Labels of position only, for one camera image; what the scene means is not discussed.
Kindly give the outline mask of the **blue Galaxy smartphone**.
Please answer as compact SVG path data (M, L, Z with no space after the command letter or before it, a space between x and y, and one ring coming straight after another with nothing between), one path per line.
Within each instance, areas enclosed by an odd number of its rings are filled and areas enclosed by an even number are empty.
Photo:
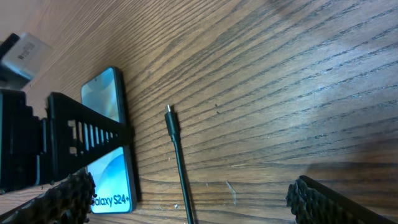
M127 123L123 73L108 67L81 88L81 103L119 123ZM137 205L129 146L119 147L86 168L95 182L95 214L130 213Z

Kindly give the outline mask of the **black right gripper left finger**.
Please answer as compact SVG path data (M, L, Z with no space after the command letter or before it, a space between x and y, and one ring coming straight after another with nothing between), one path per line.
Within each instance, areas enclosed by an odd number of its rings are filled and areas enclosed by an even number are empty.
M95 197L93 177L82 169L45 193L2 214L1 224L88 223Z

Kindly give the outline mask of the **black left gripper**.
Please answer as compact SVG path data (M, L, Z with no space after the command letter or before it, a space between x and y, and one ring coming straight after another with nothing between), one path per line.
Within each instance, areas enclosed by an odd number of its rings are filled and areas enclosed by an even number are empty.
M48 96L48 121L40 119L22 89L1 88L2 193L62 180L132 143L132 131L125 124L63 93Z

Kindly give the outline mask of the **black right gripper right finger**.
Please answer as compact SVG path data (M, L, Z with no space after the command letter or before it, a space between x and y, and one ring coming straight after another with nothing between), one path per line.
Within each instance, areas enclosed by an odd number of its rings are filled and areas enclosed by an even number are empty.
M396 224L306 175L289 185L286 203L298 224Z

